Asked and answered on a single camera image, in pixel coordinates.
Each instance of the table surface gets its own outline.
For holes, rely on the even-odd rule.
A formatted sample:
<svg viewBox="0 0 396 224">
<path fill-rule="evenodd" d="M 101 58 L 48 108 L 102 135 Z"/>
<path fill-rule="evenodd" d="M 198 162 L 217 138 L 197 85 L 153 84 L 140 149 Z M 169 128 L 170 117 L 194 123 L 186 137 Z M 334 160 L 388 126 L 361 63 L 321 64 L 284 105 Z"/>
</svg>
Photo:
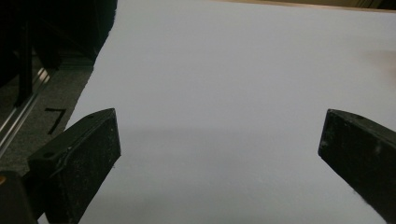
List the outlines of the table surface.
<svg viewBox="0 0 396 224">
<path fill-rule="evenodd" d="M 69 126 L 122 156 L 81 224 L 385 221 L 318 156 L 328 108 L 396 130 L 396 14 L 119 0 Z"/>
</svg>

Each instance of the black clamp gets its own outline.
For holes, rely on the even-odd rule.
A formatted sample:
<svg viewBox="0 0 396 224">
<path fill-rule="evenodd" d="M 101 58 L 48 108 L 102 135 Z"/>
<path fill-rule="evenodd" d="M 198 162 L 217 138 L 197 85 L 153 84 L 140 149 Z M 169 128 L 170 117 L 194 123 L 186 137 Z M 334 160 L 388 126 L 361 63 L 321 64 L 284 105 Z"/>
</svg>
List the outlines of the black clamp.
<svg viewBox="0 0 396 224">
<path fill-rule="evenodd" d="M 115 110 L 90 114 L 32 154 L 23 177 L 0 172 L 0 223 L 36 224 L 43 213 L 78 223 L 119 157 Z"/>
</svg>

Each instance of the white paper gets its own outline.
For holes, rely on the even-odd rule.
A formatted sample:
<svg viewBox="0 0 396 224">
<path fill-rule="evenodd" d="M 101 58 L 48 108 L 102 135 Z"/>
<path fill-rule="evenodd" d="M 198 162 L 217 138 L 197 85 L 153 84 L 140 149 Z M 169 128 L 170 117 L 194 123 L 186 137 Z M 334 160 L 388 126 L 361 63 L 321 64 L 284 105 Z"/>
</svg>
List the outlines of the white paper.
<svg viewBox="0 0 396 224">
<path fill-rule="evenodd" d="M 396 14 L 119 0 L 69 126 L 117 110 L 81 224 L 385 223 L 319 156 L 328 108 L 396 130 Z"/>
</svg>

